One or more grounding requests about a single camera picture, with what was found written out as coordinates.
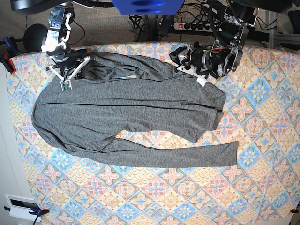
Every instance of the heathered gray fabric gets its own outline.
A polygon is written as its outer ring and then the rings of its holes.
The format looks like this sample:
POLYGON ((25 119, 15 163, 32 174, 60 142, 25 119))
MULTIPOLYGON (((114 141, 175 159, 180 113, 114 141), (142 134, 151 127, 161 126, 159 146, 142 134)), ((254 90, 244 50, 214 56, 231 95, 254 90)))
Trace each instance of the heathered gray fabric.
POLYGON ((98 52, 61 91, 55 77, 41 92, 32 123, 50 145, 110 165, 138 167, 236 165, 237 142, 175 150, 146 148, 114 138, 121 130, 168 130, 191 142, 214 130, 223 115, 225 93, 159 60, 98 52), (121 79, 135 75, 137 79, 121 79))

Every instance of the metal frame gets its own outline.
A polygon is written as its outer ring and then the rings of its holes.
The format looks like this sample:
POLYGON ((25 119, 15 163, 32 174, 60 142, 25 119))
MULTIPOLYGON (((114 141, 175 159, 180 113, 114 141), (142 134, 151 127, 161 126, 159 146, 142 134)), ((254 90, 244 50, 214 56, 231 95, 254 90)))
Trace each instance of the metal frame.
MULTIPOLYGON (((267 11, 267 23, 271 23, 276 20, 276 13, 267 11)), ((291 44, 300 45, 300 35, 299 34, 280 34, 277 29, 269 30, 269 48, 275 49, 278 44, 291 44)))

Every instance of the white wall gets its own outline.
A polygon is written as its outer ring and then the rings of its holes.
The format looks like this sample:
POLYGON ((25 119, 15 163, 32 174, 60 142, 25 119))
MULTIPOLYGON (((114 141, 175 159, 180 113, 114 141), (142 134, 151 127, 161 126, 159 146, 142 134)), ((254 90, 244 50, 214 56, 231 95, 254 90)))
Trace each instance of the white wall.
POLYGON ((4 211, 4 194, 33 198, 26 180, 10 115, 5 68, 0 63, 0 224, 15 225, 17 220, 4 211))

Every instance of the patterned tablecloth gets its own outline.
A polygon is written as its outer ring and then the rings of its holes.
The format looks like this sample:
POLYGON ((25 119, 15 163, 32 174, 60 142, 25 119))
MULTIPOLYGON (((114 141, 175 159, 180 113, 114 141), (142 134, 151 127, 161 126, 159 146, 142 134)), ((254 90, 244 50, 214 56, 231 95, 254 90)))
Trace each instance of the patterned tablecloth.
MULTIPOLYGON (((92 51, 139 54, 171 62, 182 44, 101 45, 92 51)), ((237 166, 187 169, 111 166, 49 146, 31 123, 31 110, 53 74, 43 54, 13 59, 7 90, 15 134, 43 224, 237 225, 285 217, 300 199, 300 57, 245 48, 238 70, 217 82, 227 94, 214 132, 190 143, 166 131, 119 138, 157 148, 239 141, 237 166)))

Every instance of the power strip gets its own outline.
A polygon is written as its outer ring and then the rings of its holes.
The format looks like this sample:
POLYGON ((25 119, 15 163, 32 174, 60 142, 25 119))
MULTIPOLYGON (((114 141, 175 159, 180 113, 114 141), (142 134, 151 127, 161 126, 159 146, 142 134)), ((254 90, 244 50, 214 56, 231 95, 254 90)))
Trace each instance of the power strip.
POLYGON ((203 25, 197 24, 197 23, 192 23, 190 24, 189 22, 175 22, 173 25, 175 30, 190 30, 190 31, 207 31, 211 32, 210 26, 209 25, 203 25))

